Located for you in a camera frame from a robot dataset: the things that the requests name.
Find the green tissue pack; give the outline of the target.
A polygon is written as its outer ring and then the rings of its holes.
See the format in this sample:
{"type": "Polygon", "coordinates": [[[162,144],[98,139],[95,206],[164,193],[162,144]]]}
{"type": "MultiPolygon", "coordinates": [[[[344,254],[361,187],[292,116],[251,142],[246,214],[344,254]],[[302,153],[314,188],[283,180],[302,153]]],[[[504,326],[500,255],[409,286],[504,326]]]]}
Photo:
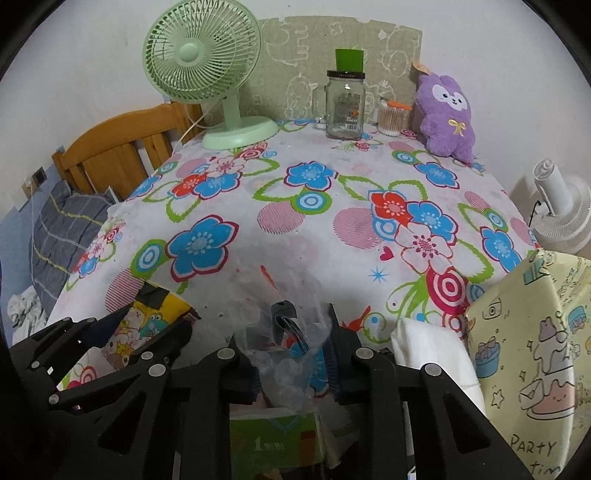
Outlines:
{"type": "Polygon", "coordinates": [[[314,411],[235,410],[229,436],[233,479],[325,478],[325,445],[314,411]]]}

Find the clear plastic bag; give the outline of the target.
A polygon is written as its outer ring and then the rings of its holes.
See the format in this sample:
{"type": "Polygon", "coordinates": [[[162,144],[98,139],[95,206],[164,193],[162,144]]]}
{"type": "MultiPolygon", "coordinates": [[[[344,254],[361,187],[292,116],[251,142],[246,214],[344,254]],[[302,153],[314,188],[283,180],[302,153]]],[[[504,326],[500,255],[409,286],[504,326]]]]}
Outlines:
{"type": "Polygon", "coordinates": [[[259,372],[263,394],[274,407],[311,408],[315,382],[328,386],[322,346],[332,326],[320,283],[301,270],[273,273],[242,266],[230,279],[233,339],[259,372]]]}

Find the yellow cartoon snack pouch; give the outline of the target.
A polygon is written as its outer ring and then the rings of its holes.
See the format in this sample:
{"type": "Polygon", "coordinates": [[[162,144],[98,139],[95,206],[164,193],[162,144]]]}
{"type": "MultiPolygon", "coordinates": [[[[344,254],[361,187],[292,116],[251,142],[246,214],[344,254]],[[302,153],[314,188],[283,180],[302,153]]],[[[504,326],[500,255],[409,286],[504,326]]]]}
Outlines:
{"type": "Polygon", "coordinates": [[[101,352],[111,367],[120,370],[129,363],[135,350],[162,333],[178,318],[188,318],[194,323],[200,316],[174,293],[143,283],[101,352]]]}

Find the white crumpled cloth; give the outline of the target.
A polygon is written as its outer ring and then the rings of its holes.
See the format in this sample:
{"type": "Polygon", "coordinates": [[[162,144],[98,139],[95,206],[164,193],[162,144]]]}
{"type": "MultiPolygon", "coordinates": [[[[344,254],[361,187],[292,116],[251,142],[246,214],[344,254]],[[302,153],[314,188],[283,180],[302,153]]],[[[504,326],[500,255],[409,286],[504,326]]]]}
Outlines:
{"type": "Polygon", "coordinates": [[[26,337],[44,328],[48,319],[41,299],[33,286],[9,298],[7,314],[11,320],[13,332],[24,334],[26,337]]]}

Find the floral tablecloth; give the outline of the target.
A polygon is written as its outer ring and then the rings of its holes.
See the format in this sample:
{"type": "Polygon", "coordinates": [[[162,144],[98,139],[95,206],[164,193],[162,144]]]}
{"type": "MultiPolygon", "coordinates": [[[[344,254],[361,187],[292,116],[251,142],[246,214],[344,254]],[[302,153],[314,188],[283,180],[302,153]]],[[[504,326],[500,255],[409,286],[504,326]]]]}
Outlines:
{"type": "MultiPolygon", "coordinates": [[[[535,245],[481,164],[436,157],[412,133],[335,141],[303,120],[231,150],[191,142],[108,217],[124,223],[120,250],[84,288],[94,296],[81,319],[128,307],[143,283],[168,290],[200,316],[187,365],[228,342],[240,267],[301,270],[363,344],[393,348],[412,367],[441,361],[484,411],[460,351],[465,313],[535,245]]],[[[58,389],[117,371],[105,343],[78,357],[58,389]]]]}

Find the yellow cartoon fabric bin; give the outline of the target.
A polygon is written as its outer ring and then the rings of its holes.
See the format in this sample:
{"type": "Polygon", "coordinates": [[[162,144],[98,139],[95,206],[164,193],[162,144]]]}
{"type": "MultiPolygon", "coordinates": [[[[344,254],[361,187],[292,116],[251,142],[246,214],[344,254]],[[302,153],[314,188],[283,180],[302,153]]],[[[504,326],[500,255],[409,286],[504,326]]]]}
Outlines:
{"type": "Polygon", "coordinates": [[[536,479],[555,479],[590,427],[588,259],[539,249],[467,310],[486,415],[536,479]]]}

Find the grey plaid pillow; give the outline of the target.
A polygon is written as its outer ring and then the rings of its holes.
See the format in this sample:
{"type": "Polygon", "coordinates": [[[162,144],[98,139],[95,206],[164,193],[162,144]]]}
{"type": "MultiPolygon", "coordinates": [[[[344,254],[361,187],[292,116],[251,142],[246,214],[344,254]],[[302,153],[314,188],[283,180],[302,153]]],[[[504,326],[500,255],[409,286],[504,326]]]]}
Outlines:
{"type": "Polygon", "coordinates": [[[104,194],[84,194],[61,180],[34,221],[32,286],[51,320],[81,319],[85,302],[94,296],[84,288],[119,252],[124,223],[108,217],[112,205],[104,194]]]}

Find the cotton swab jar orange lid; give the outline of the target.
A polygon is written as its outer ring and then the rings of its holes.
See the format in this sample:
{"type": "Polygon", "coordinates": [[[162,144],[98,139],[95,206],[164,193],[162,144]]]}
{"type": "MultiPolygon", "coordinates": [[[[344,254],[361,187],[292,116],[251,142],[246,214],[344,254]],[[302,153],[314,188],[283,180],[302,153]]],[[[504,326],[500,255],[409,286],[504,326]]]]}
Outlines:
{"type": "Polygon", "coordinates": [[[381,98],[378,107],[378,131],[398,136],[408,123],[412,107],[398,101],[381,98]]]}

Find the white floor fan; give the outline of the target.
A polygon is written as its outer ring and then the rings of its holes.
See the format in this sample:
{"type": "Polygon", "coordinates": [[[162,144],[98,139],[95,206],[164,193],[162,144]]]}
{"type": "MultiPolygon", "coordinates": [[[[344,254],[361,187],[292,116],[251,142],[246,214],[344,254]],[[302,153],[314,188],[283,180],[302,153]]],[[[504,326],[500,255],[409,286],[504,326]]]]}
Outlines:
{"type": "Polygon", "coordinates": [[[578,254],[590,242],[590,184],[579,175],[563,175],[550,158],[533,170],[541,205],[533,232],[546,250],[578,254]]]}

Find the wooden bed headboard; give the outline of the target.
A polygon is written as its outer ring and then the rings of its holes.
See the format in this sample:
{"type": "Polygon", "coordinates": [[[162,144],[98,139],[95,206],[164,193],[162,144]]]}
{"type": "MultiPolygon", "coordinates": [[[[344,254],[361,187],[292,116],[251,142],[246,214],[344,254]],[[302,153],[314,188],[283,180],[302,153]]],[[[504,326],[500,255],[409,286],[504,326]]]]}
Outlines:
{"type": "Polygon", "coordinates": [[[112,189],[126,199],[148,177],[138,149],[144,148],[149,164],[158,169],[172,155],[169,133],[179,133],[181,142],[188,142],[199,132],[191,124],[200,115],[199,105],[176,102],[124,113],[89,129],[65,151],[55,152],[53,163],[60,177],[81,193],[112,189]]]}

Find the glass mason jar mug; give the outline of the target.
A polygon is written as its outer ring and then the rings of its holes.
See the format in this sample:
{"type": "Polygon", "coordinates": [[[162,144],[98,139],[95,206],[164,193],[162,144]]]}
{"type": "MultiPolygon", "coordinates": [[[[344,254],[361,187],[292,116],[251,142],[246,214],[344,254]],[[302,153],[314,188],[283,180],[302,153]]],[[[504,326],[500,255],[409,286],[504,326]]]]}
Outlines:
{"type": "Polygon", "coordinates": [[[311,111],[331,138],[356,141],[363,137],[366,89],[363,72],[327,71],[327,83],[312,91],[311,111]]]}

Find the purple plush bunny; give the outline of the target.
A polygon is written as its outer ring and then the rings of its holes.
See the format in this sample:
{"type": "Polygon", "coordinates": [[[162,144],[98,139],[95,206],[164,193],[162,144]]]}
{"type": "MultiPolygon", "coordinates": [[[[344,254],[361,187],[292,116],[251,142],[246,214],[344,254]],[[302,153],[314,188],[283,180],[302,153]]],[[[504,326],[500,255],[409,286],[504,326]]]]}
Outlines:
{"type": "Polygon", "coordinates": [[[471,106],[457,81],[447,75],[422,74],[416,105],[422,114],[420,131],[428,151],[472,164],[476,135],[471,106]]]}

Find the green cup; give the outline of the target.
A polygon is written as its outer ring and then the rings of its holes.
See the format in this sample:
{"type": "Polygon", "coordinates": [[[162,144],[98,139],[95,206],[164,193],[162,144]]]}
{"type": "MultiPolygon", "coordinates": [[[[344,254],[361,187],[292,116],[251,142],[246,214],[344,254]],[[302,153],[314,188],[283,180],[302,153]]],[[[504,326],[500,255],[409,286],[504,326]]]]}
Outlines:
{"type": "Polygon", "coordinates": [[[336,49],[335,70],[346,73],[363,73],[363,50],[336,49]]]}

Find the green desk fan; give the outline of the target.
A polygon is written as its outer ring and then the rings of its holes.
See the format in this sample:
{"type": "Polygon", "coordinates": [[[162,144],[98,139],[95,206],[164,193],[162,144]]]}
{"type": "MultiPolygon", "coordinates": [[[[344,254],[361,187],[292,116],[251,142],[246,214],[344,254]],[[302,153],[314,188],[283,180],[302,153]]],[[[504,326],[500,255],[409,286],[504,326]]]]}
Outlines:
{"type": "Polygon", "coordinates": [[[239,111],[242,87],[262,50],[252,12],[238,1],[180,1],[150,27],[142,64],[151,85],[184,104],[219,101],[223,122],[202,139],[208,150],[231,150],[270,139],[279,126],[239,111]]]}

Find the green patterned wall board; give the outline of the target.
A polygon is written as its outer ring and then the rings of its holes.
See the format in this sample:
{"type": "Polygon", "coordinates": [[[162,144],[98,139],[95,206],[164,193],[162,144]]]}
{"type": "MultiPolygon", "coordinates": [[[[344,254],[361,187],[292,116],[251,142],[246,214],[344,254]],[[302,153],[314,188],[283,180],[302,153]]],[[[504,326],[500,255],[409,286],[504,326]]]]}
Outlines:
{"type": "Polygon", "coordinates": [[[376,118],[382,98],[414,103],[412,63],[420,58],[423,38],[418,29],[335,16],[268,18],[259,26],[259,62],[238,94],[242,115],[311,118],[312,91],[327,83],[338,49],[363,51],[368,122],[376,118]]]}

